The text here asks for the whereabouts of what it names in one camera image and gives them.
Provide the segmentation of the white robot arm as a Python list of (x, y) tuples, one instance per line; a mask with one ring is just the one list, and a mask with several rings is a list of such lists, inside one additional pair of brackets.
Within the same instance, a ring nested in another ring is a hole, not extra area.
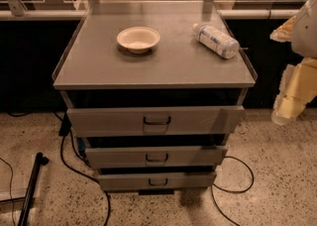
[(270, 38), (291, 42), (292, 51), (303, 57), (298, 65), (286, 66), (273, 104), (271, 121), (286, 125), (295, 121), (317, 96), (317, 0), (307, 0)]

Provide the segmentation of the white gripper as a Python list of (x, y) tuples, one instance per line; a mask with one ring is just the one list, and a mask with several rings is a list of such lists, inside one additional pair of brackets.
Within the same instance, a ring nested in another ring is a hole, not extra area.
[(317, 59), (305, 57), (298, 65), (288, 64), (279, 90), (282, 96), (274, 101), (271, 121), (283, 126), (294, 122), (317, 96)]

